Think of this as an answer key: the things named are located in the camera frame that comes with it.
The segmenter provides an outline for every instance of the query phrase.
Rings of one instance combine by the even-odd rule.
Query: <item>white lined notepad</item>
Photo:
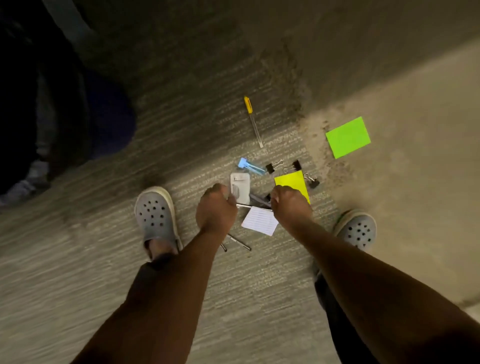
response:
[[[252,206],[241,225],[244,228],[272,236],[278,221],[273,216],[272,210]]]

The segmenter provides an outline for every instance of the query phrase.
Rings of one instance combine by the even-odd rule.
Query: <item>floor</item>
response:
[[[124,85],[139,130],[120,154],[2,216],[3,363],[71,360],[144,261],[137,193],[167,187],[188,241],[196,199],[239,156],[300,158],[323,182],[320,223],[368,210],[374,256],[480,318],[480,4],[80,2],[101,35],[83,57]],[[247,92],[264,150],[238,102]],[[372,143],[333,159],[325,131],[357,116]],[[270,184],[253,180],[260,193]],[[234,233],[254,251],[217,254],[189,362],[338,363],[306,252],[282,229]]]

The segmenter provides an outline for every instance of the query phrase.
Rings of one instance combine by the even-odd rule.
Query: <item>yellow pen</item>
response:
[[[245,101],[245,106],[247,107],[248,116],[250,117],[250,121],[252,122],[253,130],[255,130],[255,135],[257,136],[258,144],[260,145],[260,148],[263,148],[264,143],[262,142],[262,137],[258,132],[257,123],[255,122],[255,118],[253,117],[252,103],[250,102],[250,99],[246,96],[243,98],[243,100]]]

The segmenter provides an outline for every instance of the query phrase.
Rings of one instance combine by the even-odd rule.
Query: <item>yellow paper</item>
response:
[[[275,177],[275,184],[280,186],[290,186],[294,190],[299,190],[302,195],[305,196],[308,203],[310,203],[310,198],[308,197],[307,185],[303,178],[303,172],[298,170],[293,173],[284,174],[283,176]]]

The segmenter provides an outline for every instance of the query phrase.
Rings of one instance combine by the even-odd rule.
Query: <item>forearm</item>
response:
[[[127,299],[118,308],[75,363],[184,363],[224,237],[200,232],[158,273],[148,292]]]
[[[432,358],[448,350],[452,342],[444,338],[451,333],[466,335],[466,341],[480,340],[480,327],[473,320],[412,277],[311,221],[291,234],[318,262],[340,306],[379,360],[411,363],[425,355]]]

